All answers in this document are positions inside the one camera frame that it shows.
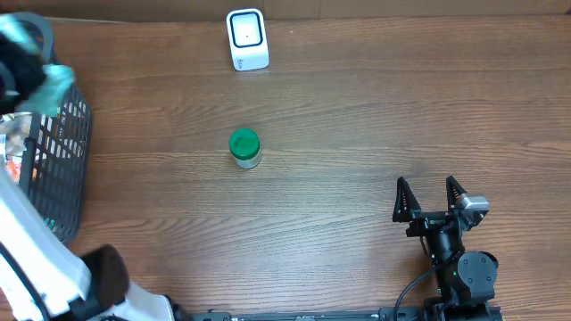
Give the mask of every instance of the wooden table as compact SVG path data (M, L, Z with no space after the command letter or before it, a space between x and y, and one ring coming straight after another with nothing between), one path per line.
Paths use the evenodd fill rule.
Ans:
M492 305L571 317L571 18L267 32L269 68L239 73L222 22L55 29L95 114L74 251L113 244L190 311L377 309L429 267L391 220L396 178L444 210L454 175L491 203L464 244L500 261ZM261 137L256 169L229 155L237 128Z

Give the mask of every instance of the black cable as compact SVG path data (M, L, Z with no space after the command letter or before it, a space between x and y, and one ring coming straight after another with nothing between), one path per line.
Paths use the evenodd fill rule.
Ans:
M12 254L10 254L8 249L6 249L6 247L1 242L0 242L0 254L2 254L4 259L10 266L10 268L12 268L16 276L20 279L22 284L24 284L26 290L28 290L29 295L32 297L32 299L34 299L34 303L36 303L36 306L39 309L40 313L42 314L42 318L44 319L44 321L51 320L52 318L50 317L50 313L47 310L47 306L42 300L41 295L39 295L36 288L34 287L34 284L30 282L30 280L28 279L24 271L21 269L18 262L16 262L16 259L14 259Z
M415 285L417 285L420 281L426 279L427 277L429 277L431 274L433 274L433 272L435 272L436 270L440 269L441 267L443 267L443 264L440 265L435 265L433 266L428 272L425 272L425 274L423 274L422 276L417 277L414 281L412 281L407 287L404 288L404 290L402 290L401 295L399 295L399 299L397 299L396 304L394 305L394 311L393 311L393 320L394 321L399 321L398 320L398 316L399 316L399 307L401 305L402 299L404 299L404 296L406 295L406 293L412 289Z
M424 236L420 236L420 244L422 244L422 251L425 252L426 256L428 258L430 258L430 255L428 255L428 251L426 250L426 246L425 246L425 238Z

